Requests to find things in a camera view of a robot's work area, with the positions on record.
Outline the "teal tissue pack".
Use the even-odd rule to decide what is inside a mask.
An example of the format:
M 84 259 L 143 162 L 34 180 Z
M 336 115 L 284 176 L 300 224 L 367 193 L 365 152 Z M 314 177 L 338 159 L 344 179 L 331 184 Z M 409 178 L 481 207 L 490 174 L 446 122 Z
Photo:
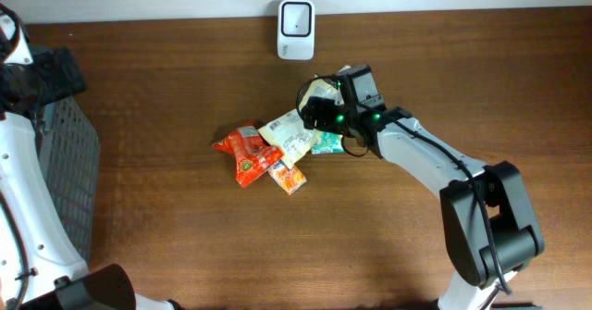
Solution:
M 323 132 L 314 142 L 311 153 L 313 155 L 344 153 L 341 143 L 342 136 L 331 132 Z

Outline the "cream snack bag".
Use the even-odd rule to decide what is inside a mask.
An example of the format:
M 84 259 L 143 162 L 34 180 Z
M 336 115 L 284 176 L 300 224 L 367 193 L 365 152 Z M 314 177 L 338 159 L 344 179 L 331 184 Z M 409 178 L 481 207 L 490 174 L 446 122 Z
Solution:
M 258 129 L 260 136 L 272 146 L 278 147 L 283 156 L 281 161 L 292 169 L 314 145 L 320 142 L 321 130 L 308 130 L 304 127 L 302 115 L 310 97 L 322 97 L 342 104 L 341 94 L 336 84 L 329 79 L 315 79 L 305 85 L 302 93 L 297 94 L 298 108 L 294 108 L 283 116 L 268 122 Z

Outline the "orange tissue pack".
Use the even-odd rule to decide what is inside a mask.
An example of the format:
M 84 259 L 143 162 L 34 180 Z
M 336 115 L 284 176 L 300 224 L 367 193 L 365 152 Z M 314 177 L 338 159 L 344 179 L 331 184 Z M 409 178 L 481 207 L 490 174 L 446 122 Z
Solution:
M 268 174 L 288 195 L 295 193 L 307 181 L 297 167 L 289 168 L 281 160 L 269 168 Z

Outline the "red snack bag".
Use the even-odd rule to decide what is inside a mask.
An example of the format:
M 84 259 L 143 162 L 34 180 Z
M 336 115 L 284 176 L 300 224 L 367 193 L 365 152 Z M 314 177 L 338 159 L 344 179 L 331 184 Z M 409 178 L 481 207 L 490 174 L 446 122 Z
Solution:
M 280 148 L 264 141 L 253 120 L 214 142 L 212 147 L 235 157 L 235 179 L 242 188 L 260 178 L 284 155 Z

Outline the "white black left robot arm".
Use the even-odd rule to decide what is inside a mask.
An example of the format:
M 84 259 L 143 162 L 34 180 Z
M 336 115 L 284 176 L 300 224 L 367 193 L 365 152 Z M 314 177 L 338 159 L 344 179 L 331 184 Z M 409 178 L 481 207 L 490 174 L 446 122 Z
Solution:
M 73 55 L 29 42 L 1 10 L 1 300 L 7 309 L 174 309 L 139 295 L 125 270 L 91 271 L 101 146 L 75 101 Z

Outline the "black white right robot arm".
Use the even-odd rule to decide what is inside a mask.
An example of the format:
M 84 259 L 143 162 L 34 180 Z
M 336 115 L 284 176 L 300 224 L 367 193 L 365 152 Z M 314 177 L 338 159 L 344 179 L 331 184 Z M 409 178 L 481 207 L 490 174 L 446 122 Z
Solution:
M 303 126 L 352 138 L 377 157 L 403 168 L 439 200 L 445 245 L 454 267 L 448 288 L 434 301 L 407 309 L 491 309 L 509 282 L 545 250 L 545 241 L 519 169 L 465 155 L 426 130 L 413 114 L 386 106 L 368 65 L 343 68 L 318 81 L 337 96 L 299 90 Z

